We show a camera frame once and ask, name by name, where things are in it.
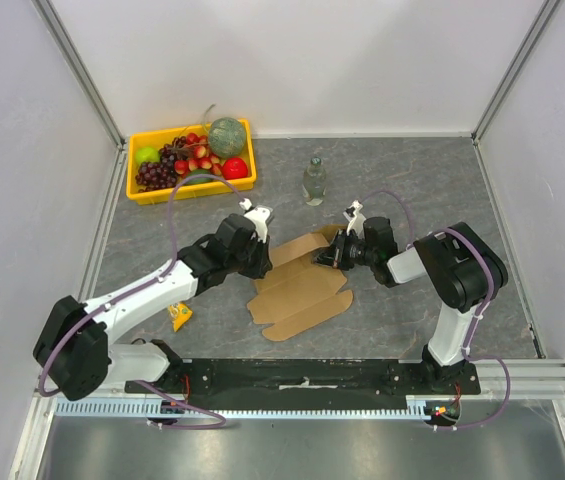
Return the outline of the brown cardboard box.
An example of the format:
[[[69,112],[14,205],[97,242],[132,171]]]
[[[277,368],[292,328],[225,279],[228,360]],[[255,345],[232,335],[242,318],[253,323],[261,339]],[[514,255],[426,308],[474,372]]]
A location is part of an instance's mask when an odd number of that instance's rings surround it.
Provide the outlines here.
[[[345,287],[345,275],[312,262],[340,228],[326,225],[270,251],[273,268],[254,282],[256,296],[247,303],[253,323],[263,327],[264,338],[286,341],[350,308],[353,291]]]

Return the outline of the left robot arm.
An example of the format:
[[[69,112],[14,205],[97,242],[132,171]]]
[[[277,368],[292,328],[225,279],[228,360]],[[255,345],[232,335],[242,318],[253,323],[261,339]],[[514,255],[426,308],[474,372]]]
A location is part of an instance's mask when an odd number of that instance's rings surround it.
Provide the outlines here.
[[[33,349],[39,381],[53,381],[52,395],[81,400],[103,385],[145,380],[160,393],[181,382],[176,357],[153,341],[120,345],[118,339],[167,306],[186,302],[237,273],[263,278],[272,268],[268,226],[271,209],[231,214],[216,232],[179,250],[151,274],[110,294],[80,302],[58,300]]]

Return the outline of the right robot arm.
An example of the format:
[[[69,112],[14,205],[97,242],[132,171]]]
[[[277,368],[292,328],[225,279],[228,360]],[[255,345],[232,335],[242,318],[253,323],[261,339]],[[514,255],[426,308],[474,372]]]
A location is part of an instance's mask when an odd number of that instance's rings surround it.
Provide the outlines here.
[[[477,323],[508,283],[504,262],[464,222],[401,251],[389,219],[352,220],[329,246],[317,250],[313,263],[341,271],[365,266],[387,288],[429,278],[442,306],[434,334],[423,348],[419,377],[435,394],[445,392],[464,372]]]

